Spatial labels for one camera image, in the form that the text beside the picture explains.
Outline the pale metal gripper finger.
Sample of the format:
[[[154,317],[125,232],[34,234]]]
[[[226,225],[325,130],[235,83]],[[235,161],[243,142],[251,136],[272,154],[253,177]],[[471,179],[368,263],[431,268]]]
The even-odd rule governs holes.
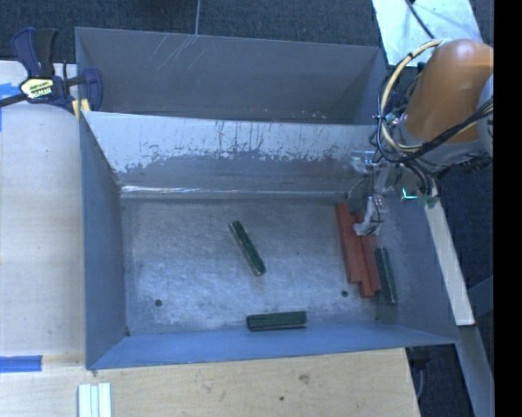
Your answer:
[[[373,198],[373,205],[374,205],[374,212],[375,212],[374,232],[379,233],[386,220],[386,204],[381,196],[375,196]]]
[[[356,223],[353,225],[353,229],[356,235],[370,235],[373,233],[373,211],[373,197],[369,196],[365,208],[355,214]]]

